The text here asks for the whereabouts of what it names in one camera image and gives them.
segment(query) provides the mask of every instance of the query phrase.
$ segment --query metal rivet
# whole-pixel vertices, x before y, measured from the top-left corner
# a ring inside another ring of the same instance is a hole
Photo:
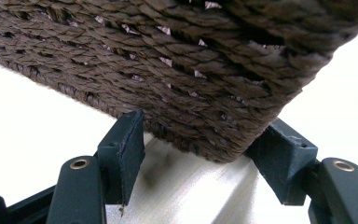
[[[85,168],[88,165],[89,165],[88,160],[80,159],[80,160],[77,160],[77,161],[73,161],[71,163],[70,167],[71,167],[71,169],[74,169],[74,170],[80,170],[80,169]]]
[[[338,169],[346,171],[346,172],[352,172],[354,171],[354,167],[345,161],[333,161],[334,166],[336,166]]]

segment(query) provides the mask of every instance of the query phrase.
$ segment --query woven basket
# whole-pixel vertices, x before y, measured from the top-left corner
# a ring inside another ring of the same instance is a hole
[[[0,64],[213,161],[357,34],[354,0],[0,0]]]

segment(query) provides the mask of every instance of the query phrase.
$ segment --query basket weave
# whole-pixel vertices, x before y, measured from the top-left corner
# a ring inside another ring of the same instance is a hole
[[[0,0],[0,64],[213,161],[357,34],[354,0]]]

